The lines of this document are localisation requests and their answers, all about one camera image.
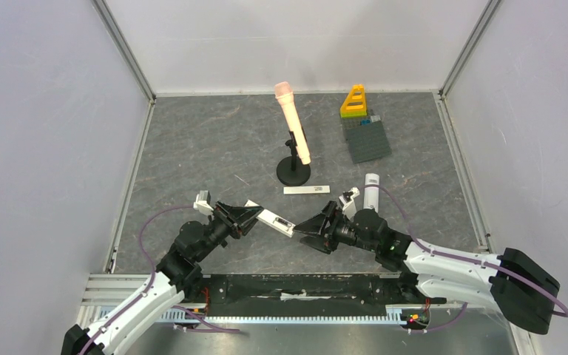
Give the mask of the white boxed remote with display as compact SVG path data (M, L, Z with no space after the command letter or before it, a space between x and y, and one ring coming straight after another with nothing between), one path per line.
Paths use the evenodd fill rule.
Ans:
M286 220L285 218L271 212L268 209L263 209L261 213L258 214L257 219L271 229L285 235L288 238L292 238L294 234L294 223Z

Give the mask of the white cardboard sleeve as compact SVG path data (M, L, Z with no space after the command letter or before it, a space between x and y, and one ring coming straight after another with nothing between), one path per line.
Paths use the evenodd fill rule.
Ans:
M320 195L329 194L331 188L328 185L323 186L284 186L284 195Z

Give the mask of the white remote control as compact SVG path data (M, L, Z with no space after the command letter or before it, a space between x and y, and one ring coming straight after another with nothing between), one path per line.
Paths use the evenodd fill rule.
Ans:
M379 180L380 176L374 173L365 175L365 188L363 196L363 208L379 211Z

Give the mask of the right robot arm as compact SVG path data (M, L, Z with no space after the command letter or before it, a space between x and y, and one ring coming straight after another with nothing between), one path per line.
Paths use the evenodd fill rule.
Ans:
M345 244L370 251L383 268L401 273L399 296L455 300L501 313L525 331L545 335L560 283L524 252L477 254L435 246L389 227L373 209L347 217L334 201L294 227L301 243L330 254Z

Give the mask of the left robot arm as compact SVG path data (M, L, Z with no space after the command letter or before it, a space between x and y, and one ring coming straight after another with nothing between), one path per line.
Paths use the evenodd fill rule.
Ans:
M200 297L200 261L217 247L226 247L227 238L248 234L262 211L260 205L230 206L220 201L207 206L207 222L184 223L160 262L151 264L146 281L105 317L87 327L72 326L64 335L61 353L125 354L166 311Z

